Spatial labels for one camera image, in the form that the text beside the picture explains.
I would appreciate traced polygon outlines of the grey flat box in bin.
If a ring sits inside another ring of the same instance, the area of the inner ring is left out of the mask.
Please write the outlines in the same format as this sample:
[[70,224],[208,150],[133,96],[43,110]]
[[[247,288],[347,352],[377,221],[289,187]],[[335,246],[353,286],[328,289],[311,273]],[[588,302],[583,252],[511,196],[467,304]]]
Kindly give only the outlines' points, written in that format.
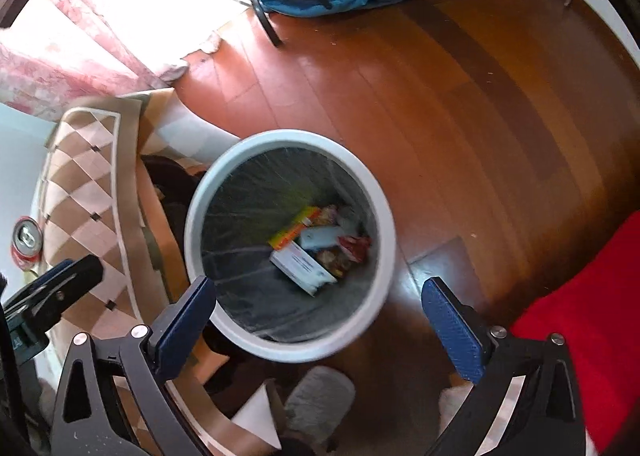
[[342,236],[346,236],[346,232],[337,225],[312,227],[303,229],[297,242],[304,250],[317,251],[337,246]]

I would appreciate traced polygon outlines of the small white carton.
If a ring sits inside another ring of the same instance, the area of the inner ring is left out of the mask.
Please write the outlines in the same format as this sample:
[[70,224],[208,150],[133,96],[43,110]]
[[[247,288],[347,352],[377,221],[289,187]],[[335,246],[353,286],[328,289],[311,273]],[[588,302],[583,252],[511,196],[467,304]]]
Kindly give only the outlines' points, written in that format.
[[308,295],[314,296],[324,285],[337,283],[337,279],[296,242],[273,250],[269,260]]

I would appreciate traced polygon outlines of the red crushed soda can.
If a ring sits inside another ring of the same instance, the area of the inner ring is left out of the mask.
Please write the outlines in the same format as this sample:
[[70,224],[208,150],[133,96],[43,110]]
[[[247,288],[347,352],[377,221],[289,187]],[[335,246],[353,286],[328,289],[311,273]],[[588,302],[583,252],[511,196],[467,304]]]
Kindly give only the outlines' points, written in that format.
[[30,270],[40,259],[42,232],[31,217],[22,216],[16,221],[12,232],[11,257],[17,268]]

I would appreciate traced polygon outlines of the yellow red cardboard box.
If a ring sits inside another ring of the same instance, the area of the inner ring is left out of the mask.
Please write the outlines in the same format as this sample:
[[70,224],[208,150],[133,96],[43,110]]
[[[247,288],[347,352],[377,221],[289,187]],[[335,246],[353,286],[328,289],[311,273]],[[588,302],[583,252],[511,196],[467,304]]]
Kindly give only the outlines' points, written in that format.
[[293,221],[284,229],[274,235],[268,242],[274,250],[281,250],[293,242],[296,237],[306,228],[312,226],[314,221],[320,216],[321,208],[316,206],[307,206],[296,215]]

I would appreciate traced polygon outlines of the colourful snack wrappers in bin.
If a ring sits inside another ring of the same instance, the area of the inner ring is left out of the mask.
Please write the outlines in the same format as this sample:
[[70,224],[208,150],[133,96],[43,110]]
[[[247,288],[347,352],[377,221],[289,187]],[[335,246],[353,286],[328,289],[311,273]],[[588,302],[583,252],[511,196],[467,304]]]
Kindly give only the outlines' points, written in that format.
[[311,219],[299,238],[300,246],[337,280],[369,258],[372,245],[359,213],[352,206],[329,205]]

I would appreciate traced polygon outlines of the pink floral curtain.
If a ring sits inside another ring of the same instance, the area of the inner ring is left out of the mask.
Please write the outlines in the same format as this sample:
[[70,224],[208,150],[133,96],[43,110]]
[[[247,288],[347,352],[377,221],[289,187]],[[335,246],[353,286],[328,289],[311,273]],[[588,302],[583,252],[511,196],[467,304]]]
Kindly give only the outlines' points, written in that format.
[[221,0],[1,0],[1,102],[57,120],[83,96],[166,88],[212,54]]

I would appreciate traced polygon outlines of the checkered tablecloth on table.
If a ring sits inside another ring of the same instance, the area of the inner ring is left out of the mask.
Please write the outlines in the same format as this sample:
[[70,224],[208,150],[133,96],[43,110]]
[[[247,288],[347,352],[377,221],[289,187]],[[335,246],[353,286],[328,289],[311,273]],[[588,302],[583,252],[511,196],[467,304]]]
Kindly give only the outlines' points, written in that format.
[[196,279],[186,272],[162,193],[235,143],[170,89],[70,105],[48,145],[37,193],[40,269],[95,255],[102,282],[67,309],[52,342],[64,358],[53,413],[57,455],[272,455],[278,399],[262,384],[227,417],[205,391],[224,357],[201,334],[180,374],[156,380],[151,326]]

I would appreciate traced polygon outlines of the red blanket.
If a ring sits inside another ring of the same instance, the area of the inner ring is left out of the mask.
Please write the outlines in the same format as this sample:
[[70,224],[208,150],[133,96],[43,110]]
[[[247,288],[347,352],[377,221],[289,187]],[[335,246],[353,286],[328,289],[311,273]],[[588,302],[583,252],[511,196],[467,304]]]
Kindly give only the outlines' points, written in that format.
[[530,305],[511,333],[529,339],[561,334],[597,452],[639,453],[638,213],[582,271]]

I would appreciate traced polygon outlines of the white round trash bin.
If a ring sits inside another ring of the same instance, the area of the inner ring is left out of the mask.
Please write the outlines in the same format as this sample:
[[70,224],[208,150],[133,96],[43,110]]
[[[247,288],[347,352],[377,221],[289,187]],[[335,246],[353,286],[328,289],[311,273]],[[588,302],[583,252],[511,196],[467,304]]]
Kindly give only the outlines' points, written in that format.
[[191,277],[212,280],[210,320],[266,360],[321,360],[374,321],[394,275],[390,204],[344,146],[273,130],[222,153],[186,218]]

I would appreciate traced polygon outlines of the grey fuzzy slipper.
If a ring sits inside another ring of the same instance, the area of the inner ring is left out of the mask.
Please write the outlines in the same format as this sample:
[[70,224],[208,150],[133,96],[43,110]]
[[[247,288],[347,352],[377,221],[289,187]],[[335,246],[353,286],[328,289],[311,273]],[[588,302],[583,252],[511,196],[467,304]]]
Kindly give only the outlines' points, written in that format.
[[312,446],[328,447],[355,398],[355,385],[342,372],[311,367],[284,403],[285,432]]

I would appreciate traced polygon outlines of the red snack wrapper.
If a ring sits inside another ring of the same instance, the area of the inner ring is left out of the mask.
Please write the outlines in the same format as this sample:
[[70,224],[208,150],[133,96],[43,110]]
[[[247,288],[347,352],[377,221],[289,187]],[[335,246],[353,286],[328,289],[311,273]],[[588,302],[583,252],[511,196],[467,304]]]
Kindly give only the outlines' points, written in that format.
[[337,239],[338,247],[353,263],[361,265],[368,259],[371,239],[369,236],[343,235]]

